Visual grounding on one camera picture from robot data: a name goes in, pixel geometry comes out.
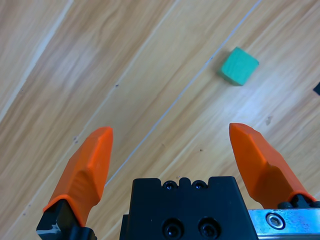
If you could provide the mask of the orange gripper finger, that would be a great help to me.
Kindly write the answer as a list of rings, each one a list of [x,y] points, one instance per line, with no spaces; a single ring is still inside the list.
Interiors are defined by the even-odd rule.
[[[276,209],[278,204],[290,202],[296,195],[309,202],[316,201],[260,132],[243,123],[231,123],[229,137],[248,194],[263,208]]]
[[[69,159],[36,227],[43,240],[95,240],[86,226],[103,195],[113,147],[113,130],[92,132]]]

